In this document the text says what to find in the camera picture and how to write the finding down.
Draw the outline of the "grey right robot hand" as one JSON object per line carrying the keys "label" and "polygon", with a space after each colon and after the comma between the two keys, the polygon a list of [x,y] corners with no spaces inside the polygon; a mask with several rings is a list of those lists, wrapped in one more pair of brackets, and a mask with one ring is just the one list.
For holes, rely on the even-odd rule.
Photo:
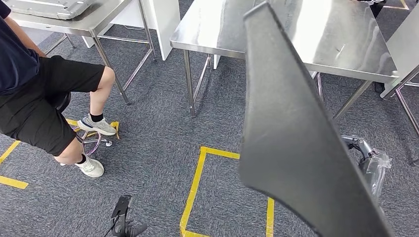
{"label": "grey right robot hand", "polygon": [[377,150],[361,137],[341,135],[348,149],[356,149],[362,154],[357,162],[375,200],[381,195],[385,172],[391,168],[391,158],[381,150]]}

